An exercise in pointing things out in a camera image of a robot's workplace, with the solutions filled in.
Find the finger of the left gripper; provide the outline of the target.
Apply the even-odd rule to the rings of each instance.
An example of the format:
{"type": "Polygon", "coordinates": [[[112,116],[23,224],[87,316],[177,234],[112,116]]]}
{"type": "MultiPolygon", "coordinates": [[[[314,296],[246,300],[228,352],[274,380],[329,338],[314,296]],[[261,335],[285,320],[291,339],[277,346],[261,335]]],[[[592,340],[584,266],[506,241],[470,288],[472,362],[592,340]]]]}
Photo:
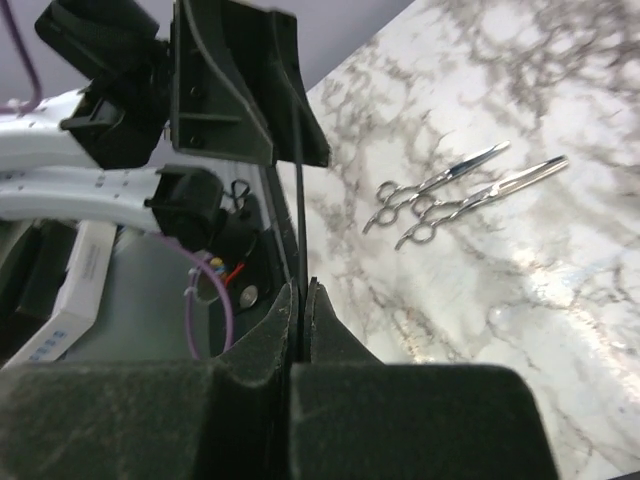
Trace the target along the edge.
{"type": "Polygon", "coordinates": [[[171,141],[178,152],[325,168],[330,147],[306,95],[297,19],[236,1],[177,1],[171,141]]]}

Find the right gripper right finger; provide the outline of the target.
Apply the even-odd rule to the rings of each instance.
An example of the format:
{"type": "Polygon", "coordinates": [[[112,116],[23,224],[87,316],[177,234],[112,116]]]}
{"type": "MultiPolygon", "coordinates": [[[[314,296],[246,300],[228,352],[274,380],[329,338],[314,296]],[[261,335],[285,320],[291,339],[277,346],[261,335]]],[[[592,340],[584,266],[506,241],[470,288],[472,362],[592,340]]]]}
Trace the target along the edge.
{"type": "Polygon", "coordinates": [[[534,396],[486,364],[387,365],[312,282],[290,374],[293,479],[554,479],[534,396]]]}

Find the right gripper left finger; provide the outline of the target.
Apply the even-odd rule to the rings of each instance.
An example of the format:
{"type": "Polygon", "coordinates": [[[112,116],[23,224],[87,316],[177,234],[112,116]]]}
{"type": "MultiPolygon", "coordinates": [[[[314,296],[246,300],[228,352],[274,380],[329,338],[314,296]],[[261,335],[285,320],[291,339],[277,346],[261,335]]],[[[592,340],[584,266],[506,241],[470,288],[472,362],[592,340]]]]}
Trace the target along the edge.
{"type": "Polygon", "coordinates": [[[1,375],[5,479],[282,479],[295,283],[203,361],[31,364],[1,375]]]}

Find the straight black barber comb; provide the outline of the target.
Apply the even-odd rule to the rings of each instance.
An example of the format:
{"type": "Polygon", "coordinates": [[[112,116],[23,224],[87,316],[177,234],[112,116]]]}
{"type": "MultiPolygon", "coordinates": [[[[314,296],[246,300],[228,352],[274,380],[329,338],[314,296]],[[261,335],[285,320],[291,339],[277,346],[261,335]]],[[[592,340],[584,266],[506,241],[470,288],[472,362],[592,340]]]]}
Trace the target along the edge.
{"type": "Polygon", "coordinates": [[[304,202],[304,150],[298,96],[295,86],[290,78],[287,78],[287,107],[288,123],[286,126],[285,139],[290,162],[293,162],[295,165],[299,284],[302,300],[305,301],[307,297],[309,279],[307,261],[306,213],[304,202]]]}

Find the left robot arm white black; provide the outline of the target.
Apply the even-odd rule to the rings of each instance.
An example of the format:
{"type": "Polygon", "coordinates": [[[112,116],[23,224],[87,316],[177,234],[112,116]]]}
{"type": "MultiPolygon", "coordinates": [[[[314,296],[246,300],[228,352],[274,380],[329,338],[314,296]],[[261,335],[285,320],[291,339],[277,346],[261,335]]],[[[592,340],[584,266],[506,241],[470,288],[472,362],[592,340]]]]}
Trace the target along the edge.
{"type": "Polygon", "coordinates": [[[212,171],[149,166],[182,154],[326,167],[328,141],[299,69],[296,18],[238,1],[177,1],[171,34],[134,1],[54,1],[40,39],[85,88],[1,114],[1,216],[97,220],[198,252],[234,226],[212,171]]]}

